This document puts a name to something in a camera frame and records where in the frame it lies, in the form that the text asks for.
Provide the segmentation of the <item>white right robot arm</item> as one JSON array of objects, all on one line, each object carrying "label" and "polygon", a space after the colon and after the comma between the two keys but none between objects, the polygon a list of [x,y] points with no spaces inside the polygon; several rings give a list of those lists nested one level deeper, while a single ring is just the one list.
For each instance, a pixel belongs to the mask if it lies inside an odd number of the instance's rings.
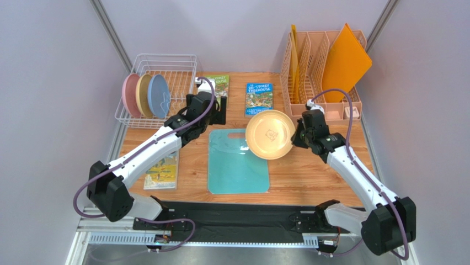
[{"label": "white right robot arm", "polygon": [[298,119],[291,138],[296,147],[311,149],[334,169],[361,200],[364,211],[350,208],[337,200],[316,206],[319,223],[340,227],[361,236],[366,247],[380,256],[392,252],[399,256],[404,247],[409,258],[409,244],[416,238],[416,205],[409,197],[400,198],[369,171],[355,154],[349,139],[331,133],[319,109],[307,110]]}]

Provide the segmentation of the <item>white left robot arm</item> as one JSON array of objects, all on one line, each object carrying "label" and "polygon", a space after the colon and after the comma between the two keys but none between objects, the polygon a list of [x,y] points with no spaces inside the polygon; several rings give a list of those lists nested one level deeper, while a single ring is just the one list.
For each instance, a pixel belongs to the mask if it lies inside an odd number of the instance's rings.
[{"label": "white left robot arm", "polygon": [[226,111],[225,96],[216,99],[209,92],[187,94],[186,107],[140,146],[108,164],[93,164],[86,195],[100,210],[100,216],[111,222],[126,216],[155,220],[163,210],[160,201],[133,194],[129,189],[157,162],[197,139],[208,126],[224,125]]}]

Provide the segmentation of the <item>yellow bear plate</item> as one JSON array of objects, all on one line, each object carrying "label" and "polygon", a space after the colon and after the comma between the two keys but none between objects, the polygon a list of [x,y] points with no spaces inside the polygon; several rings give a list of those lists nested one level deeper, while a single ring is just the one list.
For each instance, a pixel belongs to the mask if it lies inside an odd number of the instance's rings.
[{"label": "yellow bear plate", "polygon": [[278,110],[265,110],[250,119],[245,138],[253,154],[276,160],[291,151],[294,133],[295,126],[290,117]]}]

